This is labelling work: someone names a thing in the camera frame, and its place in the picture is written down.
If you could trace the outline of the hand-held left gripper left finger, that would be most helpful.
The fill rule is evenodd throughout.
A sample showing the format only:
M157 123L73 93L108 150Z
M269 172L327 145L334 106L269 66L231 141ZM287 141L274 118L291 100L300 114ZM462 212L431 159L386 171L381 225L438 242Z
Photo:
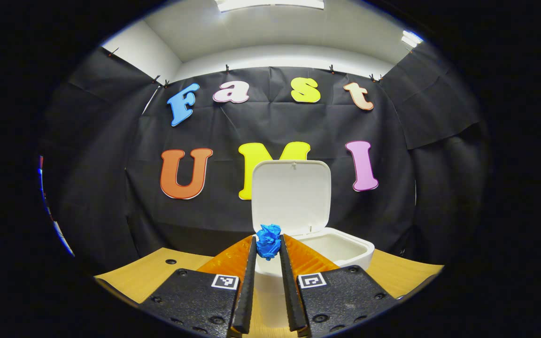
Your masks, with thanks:
M178 268L139 309L207 338L240 338L250 331L257 240L247 236L192 270Z

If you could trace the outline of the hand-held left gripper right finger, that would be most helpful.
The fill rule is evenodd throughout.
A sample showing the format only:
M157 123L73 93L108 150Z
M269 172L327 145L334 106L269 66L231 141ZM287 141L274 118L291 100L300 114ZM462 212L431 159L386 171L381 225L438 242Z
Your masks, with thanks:
M288 326L299 338L335 338L399 304L362 267L339 268L292 236L280 240Z

